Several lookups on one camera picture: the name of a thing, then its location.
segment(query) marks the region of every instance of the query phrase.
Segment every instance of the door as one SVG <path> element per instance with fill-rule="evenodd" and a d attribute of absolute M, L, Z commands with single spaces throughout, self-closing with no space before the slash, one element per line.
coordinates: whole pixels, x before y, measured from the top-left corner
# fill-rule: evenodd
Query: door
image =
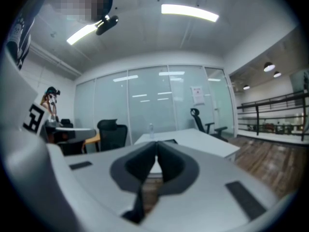
<path fill-rule="evenodd" d="M 227 127 L 224 137 L 234 137 L 234 117 L 230 90 L 223 70 L 205 68 L 210 87 L 215 127 Z"/>

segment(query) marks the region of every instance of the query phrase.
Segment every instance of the pendant light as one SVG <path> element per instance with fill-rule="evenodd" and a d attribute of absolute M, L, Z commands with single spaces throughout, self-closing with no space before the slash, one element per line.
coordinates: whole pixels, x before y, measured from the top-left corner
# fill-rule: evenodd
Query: pendant light
<path fill-rule="evenodd" d="M 274 77 L 276 78 L 278 76 L 281 76 L 281 73 L 280 72 L 275 72 Z"/>
<path fill-rule="evenodd" d="M 264 64 L 264 71 L 265 72 L 269 72 L 269 71 L 273 70 L 274 68 L 275 68 L 275 65 L 271 62 L 266 62 Z"/>

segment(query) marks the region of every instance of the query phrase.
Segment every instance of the metal railing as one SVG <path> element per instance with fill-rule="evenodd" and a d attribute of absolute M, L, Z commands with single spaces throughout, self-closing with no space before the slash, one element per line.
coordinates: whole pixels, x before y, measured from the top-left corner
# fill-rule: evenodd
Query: metal railing
<path fill-rule="evenodd" d="M 304 91 L 291 93 L 283 96 L 277 96 L 270 99 L 242 103 L 242 106 L 238 106 L 237 109 L 241 109 L 241 112 L 238 115 L 249 115 L 256 114 L 255 117 L 239 117 L 238 120 L 256 120 L 256 124 L 247 124 L 247 123 L 238 123 L 238 125 L 247 126 L 247 129 L 240 129 L 244 131 L 255 131 L 256 135 L 259 135 L 260 132 L 265 133 L 275 133 L 275 134 L 285 134 L 285 135 L 298 135 L 301 136 L 301 141 L 304 140 L 305 135 L 309 133 L 304 133 L 304 127 L 306 123 L 306 108 L 309 105 L 306 105 L 306 97 L 309 97 L 309 93 Z M 273 116 L 273 117 L 260 117 L 260 114 L 287 111 L 299 109 L 302 110 L 302 115 L 295 116 Z M 263 120 L 274 120 L 274 119 L 287 119 L 287 118 L 302 118 L 301 124 L 283 124 L 275 125 L 273 123 L 260 124 L 260 119 Z M 294 129 L 300 131 L 300 133 L 294 133 Z"/>

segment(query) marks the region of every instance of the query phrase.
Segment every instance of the table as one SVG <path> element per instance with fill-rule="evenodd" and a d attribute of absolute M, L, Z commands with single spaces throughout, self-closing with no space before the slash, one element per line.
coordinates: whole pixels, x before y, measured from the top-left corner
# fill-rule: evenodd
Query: table
<path fill-rule="evenodd" d="M 101 141 L 101 138 L 100 138 L 100 133 L 97 133 L 96 136 L 92 137 L 92 138 L 88 138 L 85 140 L 85 145 L 88 145 L 88 144 L 96 144 L 96 150 L 97 152 L 99 152 L 99 148 L 98 148 L 98 142 Z"/>
<path fill-rule="evenodd" d="M 174 139 L 179 145 L 196 149 L 219 157 L 225 158 L 234 162 L 236 152 L 240 149 L 237 146 L 226 143 L 220 139 L 210 136 L 196 129 L 186 129 L 177 131 L 168 131 L 155 133 L 154 138 L 150 138 L 150 135 L 143 134 L 136 142 L 136 144 L 151 142 L 151 141 L 165 141 Z M 151 174 L 160 174 L 161 168 L 156 161 Z"/>

